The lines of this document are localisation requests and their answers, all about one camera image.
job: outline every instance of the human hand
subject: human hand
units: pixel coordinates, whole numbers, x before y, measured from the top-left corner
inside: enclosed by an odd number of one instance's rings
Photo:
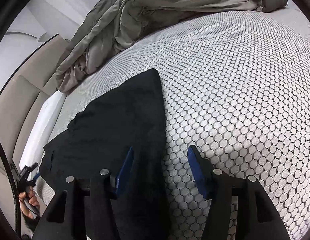
[[[25,216],[29,217],[30,219],[34,219],[33,213],[26,207],[26,205],[24,203],[24,199],[26,198],[26,196],[28,196],[30,198],[30,200],[28,201],[29,204],[37,207],[37,209],[39,210],[39,202],[37,201],[37,197],[35,196],[35,192],[33,191],[32,187],[30,187],[30,189],[31,189],[31,191],[28,194],[26,194],[26,192],[22,192],[18,195],[18,198],[19,198],[19,203],[20,203],[21,210],[22,210],[23,214]]]

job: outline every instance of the upholstered bed frame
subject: upholstered bed frame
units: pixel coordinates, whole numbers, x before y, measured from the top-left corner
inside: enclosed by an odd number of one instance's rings
[[[0,93],[0,142],[16,172],[20,170],[19,162],[38,113],[56,91],[54,72],[67,44],[59,35],[43,44],[18,68]],[[1,159],[0,171],[6,174]]]

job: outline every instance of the crumpled blanket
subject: crumpled blanket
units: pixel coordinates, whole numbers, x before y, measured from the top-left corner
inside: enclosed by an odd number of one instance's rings
[[[68,92],[140,38],[197,14],[271,12],[286,5],[287,0],[100,0],[57,63],[57,88]]]

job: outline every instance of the folded black garment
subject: folded black garment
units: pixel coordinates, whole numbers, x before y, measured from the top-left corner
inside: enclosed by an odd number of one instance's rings
[[[112,200],[120,237],[166,239],[170,219],[161,166],[165,143],[162,87],[158,72],[151,69],[90,102],[44,147],[39,171],[53,190],[61,190],[59,183],[67,176],[88,179],[103,168],[117,171],[125,149],[132,146],[130,179],[125,192]]]

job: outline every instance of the mattress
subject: mattress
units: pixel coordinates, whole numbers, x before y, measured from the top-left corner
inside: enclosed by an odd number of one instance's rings
[[[290,238],[300,239],[310,227],[310,28],[276,17],[209,14],[141,39],[67,96],[50,140],[90,101],[155,68],[166,113],[169,239],[200,239],[209,212],[187,162],[194,143],[230,176],[255,175]],[[46,204],[54,195],[42,178],[36,190]],[[234,197],[229,239],[236,206]]]

